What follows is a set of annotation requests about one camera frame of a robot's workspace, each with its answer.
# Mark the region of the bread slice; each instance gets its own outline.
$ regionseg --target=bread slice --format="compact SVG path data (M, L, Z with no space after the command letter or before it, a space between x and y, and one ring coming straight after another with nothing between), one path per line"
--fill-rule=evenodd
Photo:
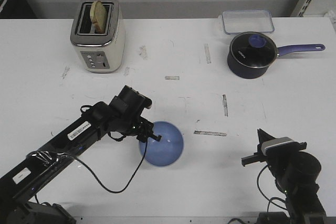
M107 22L107 11L100 1L94 1L90 8L90 19L96 32L99 34L105 33Z

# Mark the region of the sticker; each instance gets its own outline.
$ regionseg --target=sticker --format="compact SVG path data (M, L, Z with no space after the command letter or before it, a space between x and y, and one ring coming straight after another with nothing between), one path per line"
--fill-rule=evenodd
M30 170L28 168L24 168L21 172L19 172L18 174L16 174L13 177L13 180L16 184L19 184L22 180L24 180L24 178L26 178L29 174L30 174Z
M89 122L83 122L80 126L78 126L75 130L68 134L68 138L70 141L74 140L77 136L79 136L82 132L84 132L91 124Z

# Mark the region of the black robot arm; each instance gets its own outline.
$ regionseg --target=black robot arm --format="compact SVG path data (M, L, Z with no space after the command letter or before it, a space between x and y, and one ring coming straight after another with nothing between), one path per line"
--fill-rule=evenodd
M326 213L317 196L319 186L316 179L321 164L311 154L302 152L307 144L288 137L275 138L261 129L258 137L257 152L242 158L241 163L243 166L257 161L267 163L277 188L286 195L289 218L284 213L261 213L257 223L326 223Z
M76 221L60 206L28 202L93 143L110 132L136 136L141 142L153 135L153 123L140 115L152 101L125 86L110 104L83 106L82 115L65 130L29 153L25 160L0 179L1 224L71 224Z

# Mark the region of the black cable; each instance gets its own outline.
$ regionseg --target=black cable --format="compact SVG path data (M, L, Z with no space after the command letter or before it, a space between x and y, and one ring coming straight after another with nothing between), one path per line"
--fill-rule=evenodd
M272 197L272 198L270 198L269 201L268 201L268 204L267 204L267 214L269 212L269 205L271 205L271 203L273 203L272 202L273 200L278 200L278 201L280 201L280 202L282 202L284 204L286 203L283 199L281 199L279 197Z
M37 199L37 194L35 194L34 197L35 197L36 203L40 204L40 202Z
M238 221L241 224L246 224L246 222L244 222L242 219L239 219L239 218L232 218L231 220L229 220L229 222L227 224L230 224L234 221Z
M48 207L51 207L51 206L52 206L49 202L43 202L43 203L41 203L41 205L46 205L46 206L48 206Z
M269 203L271 202L273 205L275 205L275 206L277 206L277 207L279 207L279 208L281 208L281 209L287 211L287 209L286 209L285 207L282 207L282 206L280 206L280 205L278 205L278 204L276 204L276 203L270 201L270 199L269 199L268 197L266 197L266 195L263 193L263 191L262 191L261 188L260 188L260 185L259 185L259 178L260 178L262 172L267 168L267 166L268 166L268 165L265 165L265 167L264 167L263 169L261 169L260 173L259 173L258 176L257 176L257 187L258 187L258 190L259 190L259 192L261 193L261 195L263 195L263 197L264 197L265 199L267 199L267 201L268 201Z
M107 135L112 138L113 140L116 140L117 142L120 142L122 141L125 137L127 137L126 135L122 135L120 138L114 138L112 135L111 135L111 132L108 132Z
M107 188L107 187L100 181L100 179L97 177L97 175L94 173L94 171L93 171L93 170L92 170L86 163L84 163L82 160L80 160L78 157L73 156L73 155L68 154L68 153L61 153L61 154L59 154L59 155L60 155L60 156L71 157L71 158L73 158L74 160L80 162L80 163L81 163L83 166L85 166L85 168L86 168L87 170L89 170L89 172L95 177L96 181L99 183L99 185L100 185L102 188L104 188L104 189L105 189L106 191L108 191L109 193L112 193L112 194L119 194L119 193L122 193L123 191L126 190L126 188L127 188L127 187L129 186L129 184L131 183L133 177L135 176L135 174L136 174L137 171L139 170L139 168L140 168L140 166L141 166L143 160L145 159L145 155L146 155L146 152L147 152L147 145L148 145L148 142L146 142L145 151L144 151L144 153L143 153L143 156L142 156L142 158L141 158L141 161L140 161L139 165L138 165L137 168L135 169L134 173L132 174L132 176L131 176L130 180L128 181L128 183L126 184L126 186L125 186L122 190L120 190L120 191L113 191L113 190L110 190L109 188Z

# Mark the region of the white table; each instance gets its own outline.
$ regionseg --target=white table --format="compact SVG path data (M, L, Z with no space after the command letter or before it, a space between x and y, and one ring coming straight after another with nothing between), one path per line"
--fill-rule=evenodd
M217 19L133 19L125 20L121 67L94 74L70 44L72 20L0 20L0 175L80 117L80 106L108 103L127 84L153 100L146 119L172 122L184 134L181 158L165 168L144 163L119 195L105 192L74 162L38 194L40 201L78 217L257 216L267 207L256 187L265 164L242 167L240 159L256 151L261 128L308 143L307 152L322 164L319 198L327 215L336 216L336 35L327 18L273 20L277 46L323 43L326 50L281 57L262 77L246 80L227 66L232 37ZM141 156L135 138L105 137L81 158L118 190ZM269 197L282 196L269 171L260 184Z

